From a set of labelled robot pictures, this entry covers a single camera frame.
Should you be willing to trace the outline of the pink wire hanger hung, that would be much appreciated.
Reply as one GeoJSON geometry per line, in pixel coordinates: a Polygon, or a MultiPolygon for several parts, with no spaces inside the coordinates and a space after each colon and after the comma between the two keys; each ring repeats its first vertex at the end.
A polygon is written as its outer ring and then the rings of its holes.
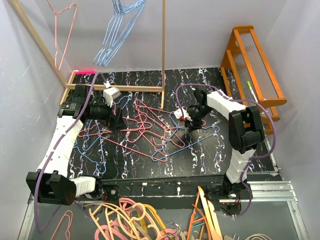
{"type": "Polygon", "coordinates": [[[69,47],[71,34],[78,13],[78,6],[75,2],[72,2],[61,9],[55,9],[51,0],[47,0],[46,3],[52,11],[54,21],[54,66],[60,71],[69,47]]]}

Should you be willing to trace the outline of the light blue wire hanger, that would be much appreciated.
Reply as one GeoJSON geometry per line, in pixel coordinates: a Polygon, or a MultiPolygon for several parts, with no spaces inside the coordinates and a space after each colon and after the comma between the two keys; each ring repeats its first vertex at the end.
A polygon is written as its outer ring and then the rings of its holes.
{"type": "Polygon", "coordinates": [[[113,17],[107,24],[102,47],[96,54],[93,63],[106,67],[116,53],[119,29],[124,18],[124,9],[120,0],[113,0],[113,17]]]}

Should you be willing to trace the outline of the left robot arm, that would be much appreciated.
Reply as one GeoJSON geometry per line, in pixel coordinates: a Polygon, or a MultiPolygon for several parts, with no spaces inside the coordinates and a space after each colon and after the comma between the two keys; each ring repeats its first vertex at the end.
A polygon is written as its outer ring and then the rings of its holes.
{"type": "Polygon", "coordinates": [[[120,99],[121,92],[109,83],[104,86],[102,97],[94,100],[92,87],[77,84],[73,93],[60,105],[48,150],[37,170],[28,172],[26,176],[26,183],[39,203],[69,206],[82,195],[87,194],[93,200],[103,195],[104,188],[96,176],[69,179],[68,164],[85,121],[100,121],[112,132],[125,128],[121,108],[115,113],[112,111],[112,104],[120,99]]]}

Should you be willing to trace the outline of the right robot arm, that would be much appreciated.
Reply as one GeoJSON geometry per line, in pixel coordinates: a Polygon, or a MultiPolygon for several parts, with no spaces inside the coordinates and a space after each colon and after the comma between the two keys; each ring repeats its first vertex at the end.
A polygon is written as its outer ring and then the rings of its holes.
{"type": "Polygon", "coordinates": [[[209,184],[206,189],[209,194],[233,199],[248,186],[248,165],[265,139],[260,110],[233,101],[220,89],[207,91],[198,86],[193,95],[197,103],[187,108],[180,105],[174,115],[189,131],[200,129],[203,118],[212,110],[228,121],[228,140],[232,147],[230,164],[222,183],[209,184]]]}

